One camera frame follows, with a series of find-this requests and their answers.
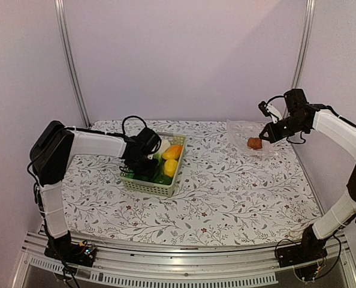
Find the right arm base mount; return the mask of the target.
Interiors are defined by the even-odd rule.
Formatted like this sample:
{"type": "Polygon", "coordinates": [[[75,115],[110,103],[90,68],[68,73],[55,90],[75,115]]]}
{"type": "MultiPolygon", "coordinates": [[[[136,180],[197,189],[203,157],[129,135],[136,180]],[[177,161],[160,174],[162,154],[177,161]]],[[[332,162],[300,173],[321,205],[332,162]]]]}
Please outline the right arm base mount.
{"type": "Polygon", "coordinates": [[[302,282],[315,281],[325,267],[327,250],[324,246],[307,250],[290,239],[280,240],[274,248],[280,268],[293,267],[295,276],[302,282]]]}

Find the beige perforated plastic basket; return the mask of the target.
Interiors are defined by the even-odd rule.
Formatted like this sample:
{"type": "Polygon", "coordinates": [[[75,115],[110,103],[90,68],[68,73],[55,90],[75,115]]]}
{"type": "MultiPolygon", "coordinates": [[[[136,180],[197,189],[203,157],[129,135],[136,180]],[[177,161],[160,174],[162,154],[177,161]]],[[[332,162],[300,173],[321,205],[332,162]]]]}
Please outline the beige perforated plastic basket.
{"type": "Polygon", "coordinates": [[[129,179],[125,177],[125,174],[131,173],[131,171],[126,168],[123,172],[120,173],[120,179],[127,189],[159,195],[159,196],[171,197],[174,193],[178,176],[182,173],[181,166],[184,158],[183,155],[184,155],[185,145],[186,145],[186,136],[182,134],[172,134],[172,133],[162,133],[162,132],[158,132],[158,135],[160,136],[161,140],[163,139],[169,140],[171,145],[183,146],[183,150],[180,155],[180,158],[177,160],[178,167],[176,169],[174,177],[172,178],[173,179],[172,183],[170,185],[161,185],[161,184],[153,183],[154,177],[163,174],[162,168],[164,162],[166,161],[163,158],[161,160],[158,160],[159,161],[158,170],[156,171],[154,177],[147,177],[147,176],[141,176],[135,174],[136,175],[135,179],[129,179]]]}

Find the bok choy toy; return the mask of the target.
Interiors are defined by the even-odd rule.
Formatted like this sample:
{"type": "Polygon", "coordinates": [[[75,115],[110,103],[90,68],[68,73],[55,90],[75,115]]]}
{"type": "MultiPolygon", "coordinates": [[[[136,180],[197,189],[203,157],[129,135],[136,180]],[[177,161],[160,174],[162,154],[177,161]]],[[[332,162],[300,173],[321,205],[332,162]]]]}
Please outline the bok choy toy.
{"type": "Polygon", "coordinates": [[[161,141],[161,144],[159,146],[159,149],[157,150],[156,153],[154,153],[153,157],[157,160],[162,159],[163,153],[171,146],[170,141],[167,139],[163,139],[161,141]]]}

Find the clear zip top bag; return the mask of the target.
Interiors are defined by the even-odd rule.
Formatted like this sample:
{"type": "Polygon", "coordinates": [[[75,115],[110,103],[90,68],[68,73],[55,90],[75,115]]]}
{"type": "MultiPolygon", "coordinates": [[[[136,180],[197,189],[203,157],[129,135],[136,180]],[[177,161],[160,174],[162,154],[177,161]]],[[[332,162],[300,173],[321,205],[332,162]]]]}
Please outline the clear zip top bag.
{"type": "Polygon", "coordinates": [[[278,153],[268,141],[259,138],[264,124],[227,120],[227,139],[245,156],[274,157],[278,153]]]}

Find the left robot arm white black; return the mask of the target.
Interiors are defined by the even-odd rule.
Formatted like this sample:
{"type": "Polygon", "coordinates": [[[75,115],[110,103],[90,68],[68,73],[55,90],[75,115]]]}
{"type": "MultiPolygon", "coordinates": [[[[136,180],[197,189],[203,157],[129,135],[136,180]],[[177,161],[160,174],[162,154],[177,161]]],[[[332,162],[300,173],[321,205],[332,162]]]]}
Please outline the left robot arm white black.
{"type": "Polygon", "coordinates": [[[150,156],[158,151],[162,140],[148,127],[136,136],[105,133],[98,130],[66,127],[60,121],[48,124],[30,150],[29,168],[39,185],[46,229],[55,240],[52,250],[62,260],[75,256],[75,247],[65,238],[68,226],[62,203],[62,181],[76,155],[101,155],[123,160],[130,171],[152,177],[158,162],[150,156]]]}

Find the brown potato toy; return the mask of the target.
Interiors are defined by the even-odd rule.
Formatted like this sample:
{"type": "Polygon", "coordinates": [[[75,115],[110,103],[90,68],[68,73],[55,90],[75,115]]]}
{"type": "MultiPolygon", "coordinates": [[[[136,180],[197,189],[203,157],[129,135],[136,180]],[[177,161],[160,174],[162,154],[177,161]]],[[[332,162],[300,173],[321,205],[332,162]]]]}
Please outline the brown potato toy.
{"type": "Polygon", "coordinates": [[[247,147],[254,150],[262,149],[263,148],[262,140],[260,138],[250,137],[248,138],[247,147]]]}

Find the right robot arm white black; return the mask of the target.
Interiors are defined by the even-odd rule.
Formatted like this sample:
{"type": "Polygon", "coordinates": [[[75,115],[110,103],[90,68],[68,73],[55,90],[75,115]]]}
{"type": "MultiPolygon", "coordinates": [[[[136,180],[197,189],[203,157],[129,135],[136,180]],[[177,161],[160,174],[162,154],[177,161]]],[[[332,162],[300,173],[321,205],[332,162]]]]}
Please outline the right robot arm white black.
{"type": "Polygon", "coordinates": [[[336,145],[333,151],[346,157],[345,164],[350,169],[341,197],[303,231],[296,256],[300,261],[308,262],[335,232],[351,222],[356,223],[356,125],[329,105],[310,103],[302,89],[286,91],[280,98],[285,102],[286,116],[282,116],[273,105],[278,96],[258,105],[263,115],[271,119],[260,132],[260,139],[276,143],[296,134],[316,132],[336,145]]]}

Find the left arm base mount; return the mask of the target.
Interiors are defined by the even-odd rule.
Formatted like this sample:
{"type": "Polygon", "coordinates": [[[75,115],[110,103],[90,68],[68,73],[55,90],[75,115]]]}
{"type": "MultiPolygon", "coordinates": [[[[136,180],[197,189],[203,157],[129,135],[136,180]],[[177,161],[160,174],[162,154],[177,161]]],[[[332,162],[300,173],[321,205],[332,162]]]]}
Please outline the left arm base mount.
{"type": "Polygon", "coordinates": [[[72,243],[70,238],[49,239],[44,255],[80,266],[93,267],[96,258],[96,245],[87,241],[72,243]]]}

